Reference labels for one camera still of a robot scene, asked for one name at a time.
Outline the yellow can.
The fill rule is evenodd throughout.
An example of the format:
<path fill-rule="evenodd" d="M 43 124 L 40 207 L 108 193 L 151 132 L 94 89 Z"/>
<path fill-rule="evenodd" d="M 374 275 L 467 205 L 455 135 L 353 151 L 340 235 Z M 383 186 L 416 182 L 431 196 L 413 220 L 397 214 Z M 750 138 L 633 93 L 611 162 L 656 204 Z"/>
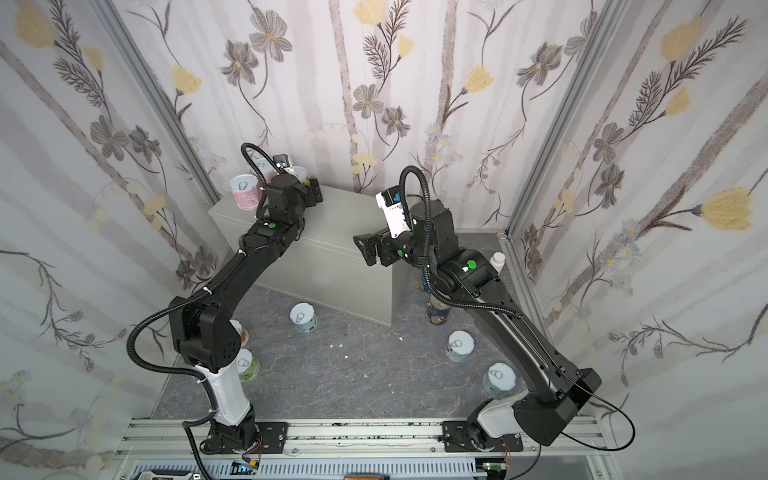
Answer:
<path fill-rule="evenodd" d="M 309 183 L 309 173 L 308 170 L 302 166 L 293 166 L 292 167 L 292 173 L 297 178 L 297 180 L 302 184 L 308 184 Z"/>

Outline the pink can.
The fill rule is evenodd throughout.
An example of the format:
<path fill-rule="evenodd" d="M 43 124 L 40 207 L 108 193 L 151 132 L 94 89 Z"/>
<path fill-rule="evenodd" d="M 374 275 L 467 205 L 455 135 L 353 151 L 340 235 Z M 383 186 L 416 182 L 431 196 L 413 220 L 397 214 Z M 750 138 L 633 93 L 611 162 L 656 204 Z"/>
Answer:
<path fill-rule="evenodd" d="M 254 210 L 261 199 L 259 178 L 254 174 L 240 174 L 229 181 L 236 205 L 241 210 Z"/>
<path fill-rule="evenodd" d="M 277 170 L 263 157 L 254 160 L 255 165 L 264 176 L 266 183 L 269 184 L 278 174 Z"/>

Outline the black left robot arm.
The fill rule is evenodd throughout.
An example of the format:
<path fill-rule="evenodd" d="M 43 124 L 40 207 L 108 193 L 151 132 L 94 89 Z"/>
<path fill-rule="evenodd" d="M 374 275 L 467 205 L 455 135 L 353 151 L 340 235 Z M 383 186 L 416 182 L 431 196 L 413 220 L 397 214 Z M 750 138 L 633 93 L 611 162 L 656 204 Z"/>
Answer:
<path fill-rule="evenodd" d="M 142 320 L 126 339 L 127 355 L 138 367 L 188 376 L 204 388 L 208 413 L 182 424 L 195 457 L 244 454 L 263 440 L 237 371 L 242 338 L 232 317 L 259 277 L 300 238 L 306 209 L 322 201 L 318 182 L 297 178 L 289 163 L 275 160 L 253 143 L 243 143 L 240 150 L 260 191 L 253 225 L 239 237 L 236 252 L 210 281 Z M 169 320 L 173 348 L 184 363 L 181 367 L 154 364 L 137 351 L 140 334 L 162 318 Z"/>

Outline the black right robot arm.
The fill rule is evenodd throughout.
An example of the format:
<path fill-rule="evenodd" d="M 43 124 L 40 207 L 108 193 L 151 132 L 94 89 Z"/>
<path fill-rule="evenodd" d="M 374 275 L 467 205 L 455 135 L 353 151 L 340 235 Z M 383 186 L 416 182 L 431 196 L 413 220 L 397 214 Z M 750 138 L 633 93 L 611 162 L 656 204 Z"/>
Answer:
<path fill-rule="evenodd" d="M 498 411 L 543 446 L 551 445 L 602 384 L 539 331 L 512 299 L 497 270 L 479 251 L 460 246 L 451 212 L 430 195 L 423 171 L 409 165 L 377 201 L 387 228 L 354 238 L 366 263 L 404 261 L 421 272 L 439 302 L 467 311 L 514 365 L 528 389 Z"/>

